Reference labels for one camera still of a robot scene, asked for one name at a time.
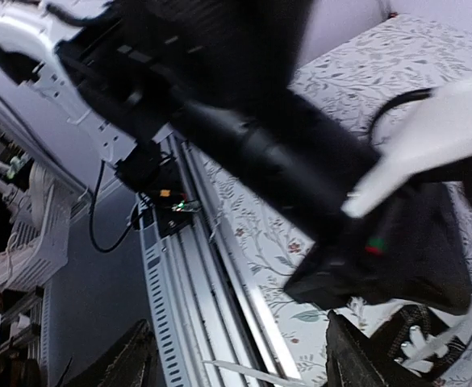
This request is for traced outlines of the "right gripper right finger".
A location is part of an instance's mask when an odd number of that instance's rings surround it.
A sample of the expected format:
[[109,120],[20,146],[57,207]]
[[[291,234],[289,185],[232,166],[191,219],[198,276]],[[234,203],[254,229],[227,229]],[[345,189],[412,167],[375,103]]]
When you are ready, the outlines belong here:
[[404,386],[402,369],[370,346],[344,315],[331,310],[326,332],[327,386]]

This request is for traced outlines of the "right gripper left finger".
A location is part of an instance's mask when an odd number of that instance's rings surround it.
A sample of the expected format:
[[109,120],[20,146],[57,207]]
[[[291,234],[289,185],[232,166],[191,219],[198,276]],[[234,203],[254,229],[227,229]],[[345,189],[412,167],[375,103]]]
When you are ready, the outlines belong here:
[[156,380],[157,340],[150,322],[140,319],[64,386],[155,386]]

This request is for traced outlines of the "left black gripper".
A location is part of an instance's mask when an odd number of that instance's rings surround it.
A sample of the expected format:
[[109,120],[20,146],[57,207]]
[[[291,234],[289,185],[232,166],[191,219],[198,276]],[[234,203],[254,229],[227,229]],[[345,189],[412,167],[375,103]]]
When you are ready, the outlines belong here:
[[351,298],[370,305],[399,299],[464,314],[472,282],[448,187],[422,185],[385,202],[336,240],[313,244],[283,289],[321,310]]

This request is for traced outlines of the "black canvas sneaker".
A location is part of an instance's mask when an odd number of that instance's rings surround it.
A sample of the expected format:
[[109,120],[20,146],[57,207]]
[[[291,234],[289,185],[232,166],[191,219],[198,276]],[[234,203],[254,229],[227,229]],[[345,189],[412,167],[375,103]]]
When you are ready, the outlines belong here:
[[418,377],[434,382],[472,342],[472,296],[464,315],[419,303],[391,304],[370,333],[374,347]]

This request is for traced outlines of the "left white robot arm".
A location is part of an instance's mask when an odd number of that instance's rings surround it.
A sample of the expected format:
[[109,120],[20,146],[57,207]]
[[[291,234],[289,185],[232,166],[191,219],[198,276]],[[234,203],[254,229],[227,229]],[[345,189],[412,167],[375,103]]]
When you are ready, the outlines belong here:
[[157,193],[165,124],[237,177],[314,241],[284,286],[296,302],[398,298],[464,314],[472,283],[444,185],[403,188],[362,220],[342,211],[379,154],[289,88],[309,6],[109,1],[79,16],[0,1],[0,69],[132,139],[115,174],[137,193]]

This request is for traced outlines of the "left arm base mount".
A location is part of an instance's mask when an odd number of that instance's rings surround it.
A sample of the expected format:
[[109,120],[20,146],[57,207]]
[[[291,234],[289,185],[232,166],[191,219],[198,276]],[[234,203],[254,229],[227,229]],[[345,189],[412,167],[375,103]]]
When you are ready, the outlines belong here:
[[162,238],[181,230],[201,209],[200,202],[186,194],[175,156],[159,144],[135,147],[116,163],[115,175],[153,209]]

